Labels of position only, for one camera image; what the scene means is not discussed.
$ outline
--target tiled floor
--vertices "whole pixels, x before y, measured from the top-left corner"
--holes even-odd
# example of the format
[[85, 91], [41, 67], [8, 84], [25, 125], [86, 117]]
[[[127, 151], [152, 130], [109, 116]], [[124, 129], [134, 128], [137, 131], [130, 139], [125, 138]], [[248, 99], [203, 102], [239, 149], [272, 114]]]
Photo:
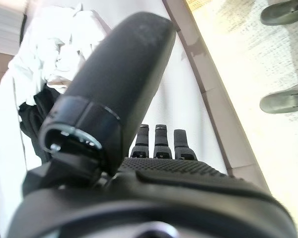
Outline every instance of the tiled floor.
[[298, 84], [298, 22], [261, 24], [261, 11], [282, 0], [195, 2], [193, 15], [267, 184], [298, 225], [298, 112], [259, 108], [261, 97]]

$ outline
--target black fabric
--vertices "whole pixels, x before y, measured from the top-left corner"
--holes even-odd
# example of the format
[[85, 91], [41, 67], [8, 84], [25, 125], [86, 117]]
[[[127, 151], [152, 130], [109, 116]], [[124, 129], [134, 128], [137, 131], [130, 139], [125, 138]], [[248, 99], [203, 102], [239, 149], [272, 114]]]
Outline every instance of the black fabric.
[[51, 154], [40, 147], [39, 130], [59, 95], [58, 91], [45, 85], [43, 90], [34, 96], [36, 105], [30, 106], [23, 103], [19, 108], [19, 115], [22, 119], [20, 128], [24, 134], [31, 138], [35, 154], [41, 158], [42, 163], [50, 161]]

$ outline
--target white floor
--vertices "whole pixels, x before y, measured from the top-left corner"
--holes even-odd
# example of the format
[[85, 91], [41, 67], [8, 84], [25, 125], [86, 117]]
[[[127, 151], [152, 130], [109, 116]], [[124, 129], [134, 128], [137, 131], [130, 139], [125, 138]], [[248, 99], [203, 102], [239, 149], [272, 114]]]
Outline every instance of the white floor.
[[200, 0], [193, 15], [272, 194], [298, 225], [298, 112], [270, 115], [260, 99], [298, 84], [298, 22], [264, 26], [283, 0]]

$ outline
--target white cloth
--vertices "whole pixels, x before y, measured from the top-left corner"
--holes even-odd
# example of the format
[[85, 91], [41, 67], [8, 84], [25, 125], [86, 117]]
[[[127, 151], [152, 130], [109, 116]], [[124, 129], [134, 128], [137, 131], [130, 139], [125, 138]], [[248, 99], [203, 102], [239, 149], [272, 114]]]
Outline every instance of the white cloth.
[[16, 101], [34, 105], [42, 86], [64, 93], [105, 31], [93, 11], [47, 7], [29, 26], [18, 54], [9, 63]]

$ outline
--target white fabric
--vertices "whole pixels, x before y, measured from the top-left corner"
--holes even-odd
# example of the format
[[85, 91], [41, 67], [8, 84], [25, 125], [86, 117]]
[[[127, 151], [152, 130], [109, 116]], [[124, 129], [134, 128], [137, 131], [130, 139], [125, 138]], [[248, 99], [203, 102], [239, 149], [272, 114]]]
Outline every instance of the white fabric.
[[48, 86], [64, 93], [91, 52], [105, 37], [94, 12], [45, 8], [28, 28], [18, 54], [9, 63], [17, 105], [34, 105], [33, 96]]
[[8, 71], [0, 83], [0, 233], [4, 237], [19, 205], [26, 173], [13, 79]]
[[[51, 4], [51, 2], [44, 1], [47, 5]], [[110, 28], [115, 27], [123, 19], [139, 11], [149, 11], [169, 18], [160, 0], [142, 2], [137, 0], [86, 2], [88, 3], [86, 5], [89, 6], [94, 4], [89, 9], [96, 9]], [[63, 3], [64, 6], [69, 6], [67, 0], [63, 1]], [[72, 1], [72, 6], [75, 6], [77, 3], [78, 0], [75, 0], [75, 2]], [[62, 1], [57, 1], [56, 4], [62, 5]], [[45, 12], [46, 9], [40, 9], [38, 11], [42, 21], [44, 21], [42, 14]], [[50, 19], [53, 19], [53, 24], [61, 24], [65, 22], [63, 17], [69, 19], [69, 16], [73, 15], [73, 10], [64, 9], [64, 12], [61, 12], [61, 8], [54, 7], [53, 13], [46, 20], [51, 22]], [[29, 31], [26, 33], [25, 44], [31, 42], [36, 44], [36, 41], [41, 41], [41, 38], [31, 34], [35, 29], [36, 27], [33, 27], [33, 25], [29, 28]], [[59, 34], [59, 32], [51, 32], [51, 39], [53, 39], [53, 34]], [[77, 46], [74, 37], [72, 45]], [[23, 50], [26, 50], [25, 46], [21, 47], [20, 52]], [[81, 51], [84, 55], [88, 55], [89, 48], [82, 48]], [[65, 52], [63, 53], [61, 51], [60, 55], [71, 54], [71, 52], [73, 51], [67, 51], [65, 49]], [[183, 46], [177, 37], [161, 85], [144, 119], [144, 123], [150, 126], [150, 155], [153, 152], [155, 125], [166, 124], [168, 127], [170, 147], [173, 146], [173, 130], [185, 129], [188, 135], [189, 146], [195, 151], [199, 160], [226, 173], [221, 152], [200, 90], [189, 61], [187, 58], [182, 57], [183, 54]], [[38, 65], [36, 64], [38, 61], [33, 60], [33, 55], [31, 52], [31, 54], [25, 55], [24, 58], [18, 61], [22, 67], [15, 68], [15, 71], [9, 69], [2, 79], [2, 85], [0, 85], [0, 232], [2, 237], [5, 236], [12, 215], [22, 200], [21, 186], [26, 170], [39, 165], [37, 163], [38, 158], [34, 156], [31, 142], [26, 139], [22, 140], [16, 109], [17, 105], [24, 102], [24, 100], [31, 101], [31, 95], [40, 90], [42, 86], [41, 81], [43, 80], [30, 80], [31, 77], [42, 79], [42, 70], [37, 71]], [[24, 62], [31, 63], [30, 67], [24, 67]], [[16, 100], [13, 96], [13, 77], [15, 78]]]

